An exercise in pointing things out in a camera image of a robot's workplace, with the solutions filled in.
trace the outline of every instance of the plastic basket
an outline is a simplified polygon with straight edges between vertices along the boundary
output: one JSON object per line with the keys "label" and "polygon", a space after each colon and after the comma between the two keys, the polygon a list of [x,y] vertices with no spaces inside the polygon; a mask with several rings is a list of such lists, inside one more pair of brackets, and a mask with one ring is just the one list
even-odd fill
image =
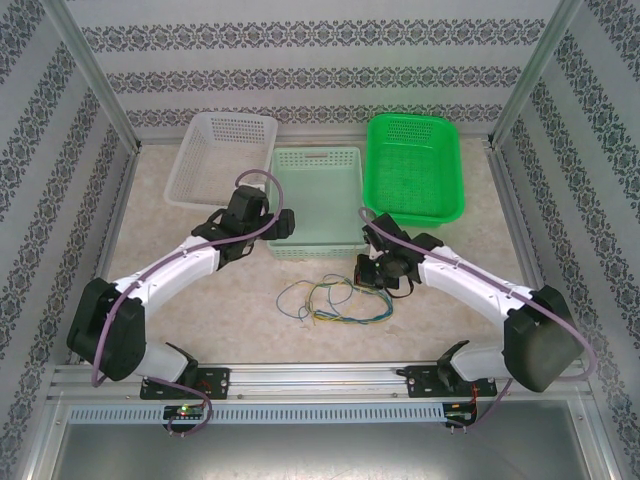
{"label": "plastic basket", "polygon": [[[267,242],[282,260],[355,256],[367,249],[358,216],[362,207],[362,163],[355,147],[276,148],[271,172],[284,190],[284,207],[296,228],[284,240]],[[278,201],[269,187],[271,209]]]}
{"label": "plastic basket", "polygon": [[464,211],[458,131],[443,118],[383,114],[367,133],[364,203],[401,225],[437,227]]}
{"label": "plastic basket", "polygon": [[[226,207],[235,179],[251,168],[269,170],[278,122],[244,113],[199,113],[191,119],[164,191],[171,205],[212,210]],[[243,183],[264,190],[266,179]]]}

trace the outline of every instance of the green plastic basket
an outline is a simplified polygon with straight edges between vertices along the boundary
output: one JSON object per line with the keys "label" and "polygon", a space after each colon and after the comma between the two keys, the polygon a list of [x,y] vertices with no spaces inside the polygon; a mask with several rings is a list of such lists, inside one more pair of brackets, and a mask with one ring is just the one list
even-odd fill
{"label": "green plastic basket", "polygon": [[364,203],[400,225],[437,227],[464,211],[458,131],[442,118],[386,113],[367,134]]}
{"label": "green plastic basket", "polygon": [[[358,216],[363,206],[358,148],[276,148],[271,172],[296,221],[289,238],[267,242],[276,258],[355,257],[367,249]],[[278,192],[270,186],[269,204],[275,208],[277,203]]]}

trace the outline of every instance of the beige floor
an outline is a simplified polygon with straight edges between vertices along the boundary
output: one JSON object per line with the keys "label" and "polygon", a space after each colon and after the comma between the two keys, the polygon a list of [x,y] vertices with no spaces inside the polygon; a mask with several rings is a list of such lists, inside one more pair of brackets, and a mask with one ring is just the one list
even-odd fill
{"label": "beige floor", "polygon": [[[155,261],[206,219],[206,213],[163,201],[177,151],[177,146],[142,149],[110,280]],[[466,259],[519,283],[522,277],[480,140],[463,140],[461,152],[465,213],[433,234]],[[147,322],[147,335],[177,344],[207,363],[432,360],[462,339],[499,338],[498,329],[483,317],[424,286],[395,301],[393,317],[380,325],[313,325],[278,312],[275,298],[287,285],[303,278],[319,280],[326,273],[351,276],[353,259],[277,261],[264,242],[258,242],[250,257],[197,281],[168,301]],[[283,306],[295,312],[305,293],[306,289],[294,289]],[[378,303],[358,302],[351,312],[380,308]]]}

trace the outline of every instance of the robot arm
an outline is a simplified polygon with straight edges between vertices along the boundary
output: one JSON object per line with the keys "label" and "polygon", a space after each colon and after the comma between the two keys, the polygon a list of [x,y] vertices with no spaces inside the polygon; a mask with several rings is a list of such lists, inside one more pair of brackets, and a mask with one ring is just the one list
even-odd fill
{"label": "robot arm", "polygon": [[[147,341],[145,322],[194,281],[249,255],[255,239],[235,239],[267,227],[268,222],[273,221],[273,214],[266,213],[268,209],[264,192],[241,186],[233,193],[228,208],[211,215],[182,244],[158,261],[113,283],[101,278],[89,282],[67,337],[69,348],[94,363],[107,315],[116,301],[120,301],[104,343],[100,370],[114,381],[135,373],[193,386],[197,361],[171,344]],[[293,211],[285,209],[259,238],[287,238],[294,227]],[[223,245],[209,245],[225,240],[227,243]]]}
{"label": "robot arm", "polygon": [[435,255],[425,256],[398,245],[365,226],[365,239],[380,255],[375,260],[358,256],[354,275],[357,284],[398,288],[398,280],[406,276],[411,285],[435,287],[466,303],[503,333],[497,343],[474,345],[462,341],[449,349],[438,361],[438,376],[447,387],[479,378],[513,377],[528,389],[542,392],[582,353],[582,345],[565,328],[521,300],[531,300],[573,326],[567,304],[557,290],[545,286],[534,291],[498,278],[462,259],[431,235],[422,233],[411,239],[389,215],[372,223]]}

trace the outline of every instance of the wall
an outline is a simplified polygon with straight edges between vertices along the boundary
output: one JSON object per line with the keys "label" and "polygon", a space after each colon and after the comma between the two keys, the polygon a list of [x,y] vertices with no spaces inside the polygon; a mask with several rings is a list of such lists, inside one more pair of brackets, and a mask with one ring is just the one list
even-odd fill
{"label": "wall", "polygon": [[598,353],[624,478],[640,478],[639,6],[581,5],[501,146],[543,277]]}
{"label": "wall", "polygon": [[68,6],[145,140],[181,137],[202,110],[271,115],[281,133],[362,133],[374,114],[402,111],[488,134],[557,1]]}
{"label": "wall", "polygon": [[102,254],[129,154],[36,0],[0,0],[0,479]]}

